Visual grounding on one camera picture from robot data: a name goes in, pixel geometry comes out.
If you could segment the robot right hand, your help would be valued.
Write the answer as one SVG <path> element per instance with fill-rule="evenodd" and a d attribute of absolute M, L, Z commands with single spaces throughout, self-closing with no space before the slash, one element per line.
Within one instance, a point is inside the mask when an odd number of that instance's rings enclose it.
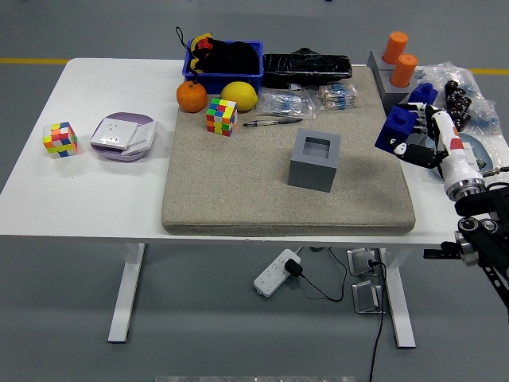
<path fill-rule="evenodd" d="M 416 166 L 439 168 L 445 192 L 452 201 L 486 189 L 483 176 L 468 163 L 464 144 L 447 111 L 430 103 L 404 103 L 393 107 L 390 113 L 396 117 L 393 125 L 402 122 L 410 133 L 418 121 L 423 121 L 426 135 L 435 143 L 433 148 L 410 144 L 394 132 L 384 131 L 379 137 L 391 154 Z"/>

